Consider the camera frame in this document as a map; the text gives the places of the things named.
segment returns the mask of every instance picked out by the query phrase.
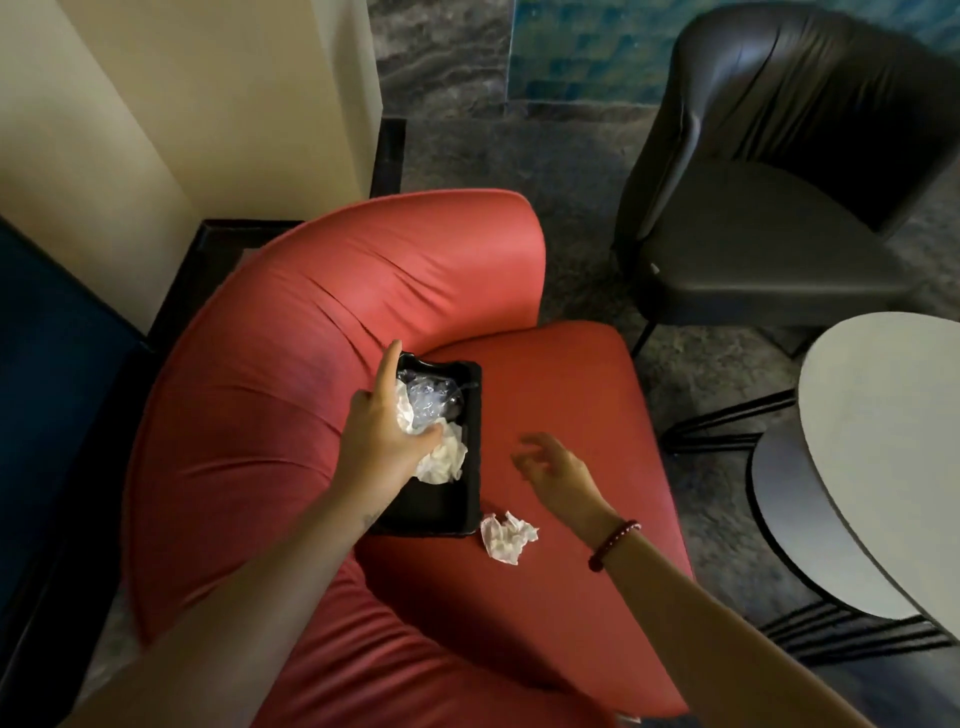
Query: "red upholstered armchair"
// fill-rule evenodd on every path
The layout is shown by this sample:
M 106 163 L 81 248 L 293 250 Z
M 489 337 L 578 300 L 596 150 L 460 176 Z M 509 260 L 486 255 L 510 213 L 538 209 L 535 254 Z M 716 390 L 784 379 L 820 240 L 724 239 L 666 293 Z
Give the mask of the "red upholstered armchair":
M 593 701 L 634 716 L 684 712 L 610 580 L 588 570 L 586 547 L 508 457 L 519 433 L 554 433 L 690 573 L 626 347 L 599 324 L 536 328 L 543 270 L 529 204 L 463 190 L 339 210 L 236 271 L 171 353 L 134 449 L 124 566 L 141 639 L 326 487 L 349 397 L 400 337 L 427 360 L 483 366 L 483 509 L 510 510 L 540 540 L 511 567 L 478 535 L 368 537 L 324 596 L 263 724 L 502 725 L 510 710 L 534 724 L 602 724 Z

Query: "round table top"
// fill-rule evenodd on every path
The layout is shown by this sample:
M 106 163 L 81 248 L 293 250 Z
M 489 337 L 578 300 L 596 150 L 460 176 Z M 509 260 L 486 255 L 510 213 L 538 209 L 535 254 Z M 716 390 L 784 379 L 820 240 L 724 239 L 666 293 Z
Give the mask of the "round table top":
M 863 552 L 830 504 L 796 419 L 767 427 L 751 458 L 756 507 L 783 554 L 834 599 L 884 619 L 917 609 Z
M 960 635 L 960 324 L 857 316 L 801 368 L 810 457 L 841 519 L 917 608 Z

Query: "forearm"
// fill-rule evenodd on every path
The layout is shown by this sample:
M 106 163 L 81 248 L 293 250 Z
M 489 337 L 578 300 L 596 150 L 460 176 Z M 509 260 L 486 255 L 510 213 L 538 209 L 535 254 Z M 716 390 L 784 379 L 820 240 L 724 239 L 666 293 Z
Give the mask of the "forearm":
M 364 489 L 339 485 L 64 726 L 249 725 L 327 585 L 376 518 Z
M 608 534 L 618 522 L 613 517 Z M 640 533 L 624 537 L 604 559 L 604 568 L 677 689 L 708 728 L 871 725 L 688 579 Z

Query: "black chair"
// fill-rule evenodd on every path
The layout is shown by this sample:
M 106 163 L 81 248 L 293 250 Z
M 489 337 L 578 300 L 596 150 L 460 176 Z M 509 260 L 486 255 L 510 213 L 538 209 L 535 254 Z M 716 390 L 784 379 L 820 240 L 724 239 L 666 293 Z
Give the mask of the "black chair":
M 673 49 L 613 247 L 647 327 L 828 327 L 910 282 L 883 245 L 960 148 L 960 66 L 810 5 L 727 6 Z

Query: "left hand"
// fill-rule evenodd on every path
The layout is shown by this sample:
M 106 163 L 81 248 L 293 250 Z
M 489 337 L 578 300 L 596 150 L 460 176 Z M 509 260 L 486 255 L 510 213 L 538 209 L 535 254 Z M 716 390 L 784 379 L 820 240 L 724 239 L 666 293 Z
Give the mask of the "left hand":
M 414 474 L 417 463 L 440 444 L 444 431 L 434 424 L 419 435 L 411 435 L 396 421 L 396 364 L 402 349 L 401 342 L 395 340 L 383 352 L 373 391 L 360 390 L 350 400 L 331 484 L 362 489 L 377 515 Z

